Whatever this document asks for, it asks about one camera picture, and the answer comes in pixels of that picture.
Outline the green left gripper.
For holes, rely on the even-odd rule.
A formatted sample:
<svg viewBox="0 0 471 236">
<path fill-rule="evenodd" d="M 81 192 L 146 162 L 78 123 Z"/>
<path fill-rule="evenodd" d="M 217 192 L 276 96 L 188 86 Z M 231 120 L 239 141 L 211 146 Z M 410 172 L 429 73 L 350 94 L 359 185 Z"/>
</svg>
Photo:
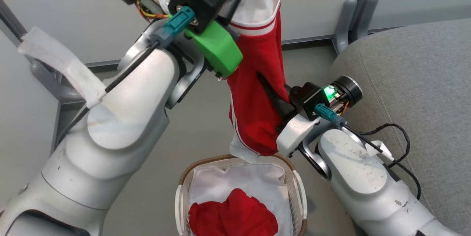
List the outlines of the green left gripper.
<svg viewBox="0 0 471 236">
<path fill-rule="evenodd" d="M 242 0 L 227 0 L 219 11 L 219 23 L 230 24 Z M 217 21 L 212 21 L 201 34 L 190 28 L 185 33 L 193 39 L 199 52 L 219 77 L 226 79 L 235 72 L 243 59 L 243 54 L 231 34 Z"/>
</svg>

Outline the grey partition rail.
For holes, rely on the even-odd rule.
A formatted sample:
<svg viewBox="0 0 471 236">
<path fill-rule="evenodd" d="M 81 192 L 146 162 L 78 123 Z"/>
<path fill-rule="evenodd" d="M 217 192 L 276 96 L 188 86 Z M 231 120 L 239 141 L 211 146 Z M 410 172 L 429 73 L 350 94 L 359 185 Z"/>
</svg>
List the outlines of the grey partition rail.
<svg viewBox="0 0 471 236">
<path fill-rule="evenodd" d="M 326 36 L 315 36 L 308 38 L 298 38 L 298 39 L 287 39 L 281 42 L 282 50 L 293 50 L 293 49 L 303 49 L 323 45 L 333 45 L 333 35 Z M 104 60 L 85 63 L 85 65 L 91 69 L 93 72 L 104 72 L 116 70 L 120 61 L 126 57 L 126 53 L 129 48 L 125 50 L 121 49 L 120 53 L 112 53 L 113 57 L 107 56 Z"/>
<path fill-rule="evenodd" d="M 56 117 L 54 119 L 54 127 L 53 127 L 53 136 L 52 136 L 52 147 L 50 149 L 50 154 L 49 156 L 52 156 L 54 151 L 56 150 L 56 144 L 57 144 L 57 131 L 59 127 L 59 122 L 60 122 L 60 112 L 61 112 L 61 102 L 58 101 L 57 103 L 57 111 L 56 111 Z"/>
</svg>

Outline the black cylindrical right gripper motor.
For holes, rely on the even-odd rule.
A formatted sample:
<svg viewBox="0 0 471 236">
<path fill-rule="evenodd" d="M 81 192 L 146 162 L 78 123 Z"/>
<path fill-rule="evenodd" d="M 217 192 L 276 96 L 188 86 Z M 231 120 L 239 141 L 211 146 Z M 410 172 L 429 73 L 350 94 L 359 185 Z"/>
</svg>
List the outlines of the black cylindrical right gripper motor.
<svg viewBox="0 0 471 236">
<path fill-rule="evenodd" d="M 358 83 L 346 75 L 341 75 L 323 91 L 329 100 L 330 108 L 343 115 L 363 98 L 363 92 Z"/>
</svg>

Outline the red and white garment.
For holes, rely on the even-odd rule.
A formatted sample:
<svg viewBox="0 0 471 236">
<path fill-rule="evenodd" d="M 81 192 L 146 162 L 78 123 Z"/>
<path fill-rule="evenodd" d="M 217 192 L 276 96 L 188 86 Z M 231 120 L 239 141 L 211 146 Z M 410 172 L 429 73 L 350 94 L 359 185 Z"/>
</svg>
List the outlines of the red and white garment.
<svg viewBox="0 0 471 236">
<path fill-rule="evenodd" d="M 284 100 L 284 59 L 281 51 L 281 0 L 241 0 L 230 27 L 240 34 L 243 59 L 227 78 L 231 93 L 229 118 L 234 137 L 229 152 L 246 162 L 277 153 L 275 127 L 281 117 L 266 95 L 257 74 Z"/>
</svg>

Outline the grey fabric sofa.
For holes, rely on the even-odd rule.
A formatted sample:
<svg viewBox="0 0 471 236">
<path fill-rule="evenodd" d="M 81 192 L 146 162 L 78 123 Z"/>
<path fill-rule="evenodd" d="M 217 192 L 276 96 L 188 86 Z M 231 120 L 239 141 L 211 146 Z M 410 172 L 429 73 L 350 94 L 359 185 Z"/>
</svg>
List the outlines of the grey fabric sofa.
<svg viewBox="0 0 471 236">
<path fill-rule="evenodd" d="M 394 123 L 410 138 L 402 161 L 421 203 L 449 229 L 471 236 L 471 18 L 372 34 L 348 46 L 330 76 L 358 82 L 363 99 L 345 117 L 369 132 Z"/>
</svg>

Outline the crumpled red clothing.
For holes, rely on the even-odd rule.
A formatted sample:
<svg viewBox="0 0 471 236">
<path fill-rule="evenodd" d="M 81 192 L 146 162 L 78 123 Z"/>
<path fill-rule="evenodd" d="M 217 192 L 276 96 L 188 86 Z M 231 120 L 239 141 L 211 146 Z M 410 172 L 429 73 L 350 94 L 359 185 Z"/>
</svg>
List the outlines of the crumpled red clothing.
<svg viewBox="0 0 471 236">
<path fill-rule="evenodd" d="M 194 203 L 188 212 L 195 236 L 275 236 L 274 214 L 242 189 L 233 189 L 223 202 Z"/>
</svg>

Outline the white fabric strip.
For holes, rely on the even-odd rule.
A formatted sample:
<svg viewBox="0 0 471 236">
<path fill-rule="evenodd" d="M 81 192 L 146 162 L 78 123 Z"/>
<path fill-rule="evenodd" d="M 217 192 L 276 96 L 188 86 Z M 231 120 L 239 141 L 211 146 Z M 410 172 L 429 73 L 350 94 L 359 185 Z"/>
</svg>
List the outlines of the white fabric strip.
<svg viewBox="0 0 471 236">
<path fill-rule="evenodd" d="M 51 66 L 63 74 L 86 101 L 88 109 L 101 103 L 106 85 L 66 46 L 39 27 L 33 27 L 17 51 Z"/>
</svg>

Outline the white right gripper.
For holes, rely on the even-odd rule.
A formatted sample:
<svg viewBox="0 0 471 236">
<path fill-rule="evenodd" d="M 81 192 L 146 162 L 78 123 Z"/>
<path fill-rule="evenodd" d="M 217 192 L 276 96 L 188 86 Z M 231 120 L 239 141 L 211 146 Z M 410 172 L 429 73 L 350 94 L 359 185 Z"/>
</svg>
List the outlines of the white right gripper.
<svg viewBox="0 0 471 236">
<path fill-rule="evenodd" d="M 257 72 L 256 75 L 278 115 L 282 120 L 289 120 L 276 139 L 276 147 L 279 154 L 288 157 L 313 130 L 314 126 L 320 124 L 320 118 L 317 117 L 311 121 L 301 114 L 295 115 L 293 105 L 278 95 L 264 75 L 260 72 Z"/>
</svg>

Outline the metal table bracket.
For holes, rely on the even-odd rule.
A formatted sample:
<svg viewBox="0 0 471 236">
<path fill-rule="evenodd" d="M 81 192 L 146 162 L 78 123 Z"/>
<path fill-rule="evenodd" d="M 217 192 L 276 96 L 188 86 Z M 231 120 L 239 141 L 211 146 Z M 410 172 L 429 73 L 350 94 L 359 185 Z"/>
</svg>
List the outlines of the metal table bracket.
<svg viewBox="0 0 471 236">
<path fill-rule="evenodd" d="M 0 0 L 0 30 L 16 47 L 20 46 L 22 37 L 28 33 L 4 0 Z M 34 77 L 47 88 L 61 104 L 82 102 L 84 100 L 75 89 L 62 83 L 65 78 L 61 73 L 41 63 L 34 57 L 28 55 L 24 57 L 28 60 L 30 71 Z"/>
</svg>

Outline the grey partition foot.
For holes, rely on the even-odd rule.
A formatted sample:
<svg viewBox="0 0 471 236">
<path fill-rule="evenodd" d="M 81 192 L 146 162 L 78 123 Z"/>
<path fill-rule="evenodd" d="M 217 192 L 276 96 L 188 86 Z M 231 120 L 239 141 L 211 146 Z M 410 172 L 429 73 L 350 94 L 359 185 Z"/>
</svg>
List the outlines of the grey partition foot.
<svg viewBox="0 0 471 236">
<path fill-rule="evenodd" d="M 379 0 L 346 0 L 340 11 L 332 43 L 340 54 L 351 42 L 368 35 Z"/>
</svg>

